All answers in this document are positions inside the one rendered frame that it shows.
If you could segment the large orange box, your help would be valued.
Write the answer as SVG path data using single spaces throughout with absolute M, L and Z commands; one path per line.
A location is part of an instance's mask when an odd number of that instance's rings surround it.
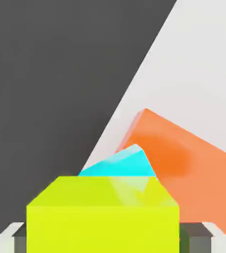
M 181 222 L 212 222 L 226 233 L 226 152 L 149 109 L 136 114 L 118 149 L 133 144 L 178 203 Z

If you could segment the small cyan cube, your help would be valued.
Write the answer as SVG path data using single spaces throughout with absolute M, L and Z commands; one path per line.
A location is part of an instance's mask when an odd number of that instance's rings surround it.
M 82 170 L 79 176 L 155 176 L 143 149 L 134 144 Z

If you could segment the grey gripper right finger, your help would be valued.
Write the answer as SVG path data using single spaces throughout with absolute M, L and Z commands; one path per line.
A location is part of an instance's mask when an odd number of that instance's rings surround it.
M 226 253 L 226 234 L 212 222 L 182 222 L 180 253 Z

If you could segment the small yellow cube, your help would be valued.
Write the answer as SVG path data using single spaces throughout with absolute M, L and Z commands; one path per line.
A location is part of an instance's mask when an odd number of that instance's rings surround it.
M 179 223 L 153 176 L 60 176 L 27 205 L 27 253 L 180 253 Z

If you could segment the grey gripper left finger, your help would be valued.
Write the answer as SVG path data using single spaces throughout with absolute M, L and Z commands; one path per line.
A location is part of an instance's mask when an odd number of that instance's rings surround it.
M 26 223 L 11 223 L 0 233 L 0 253 L 27 253 L 26 238 Z

